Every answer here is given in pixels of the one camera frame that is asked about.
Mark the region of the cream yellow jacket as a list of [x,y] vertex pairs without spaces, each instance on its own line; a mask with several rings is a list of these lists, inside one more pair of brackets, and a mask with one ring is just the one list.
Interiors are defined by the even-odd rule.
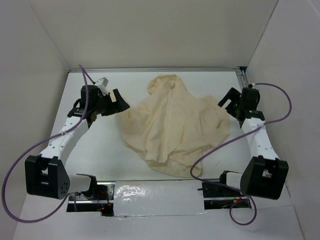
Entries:
[[178,177],[199,176],[193,164],[230,135],[230,118],[212,95],[197,98],[175,74],[148,85],[149,96],[116,114],[123,144],[153,171]]

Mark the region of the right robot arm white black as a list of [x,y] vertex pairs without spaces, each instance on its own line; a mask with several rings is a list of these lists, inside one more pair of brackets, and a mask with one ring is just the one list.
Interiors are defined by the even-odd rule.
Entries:
[[281,196],[289,171],[286,161],[280,160],[272,147],[265,126],[263,113],[257,110],[260,92],[245,87],[242,92],[231,88],[219,101],[222,107],[227,100],[226,112],[236,118],[246,134],[251,160],[244,172],[224,171],[220,175],[218,190],[223,196],[230,196],[235,189],[243,194],[277,200]]

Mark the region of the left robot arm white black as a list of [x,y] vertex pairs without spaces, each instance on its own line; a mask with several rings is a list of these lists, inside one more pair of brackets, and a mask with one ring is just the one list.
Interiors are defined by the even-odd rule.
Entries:
[[26,191],[30,195],[63,199],[69,193],[81,193],[86,199],[97,197],[97,178],[90,174],[71,175],[66,162],[80,138],[89,130],[98,115],[110,116],[130,108],[118,89],[102,92],[96,85],[83,86],[81,97],[67,114],[57,137],[37,156],[24,162]]

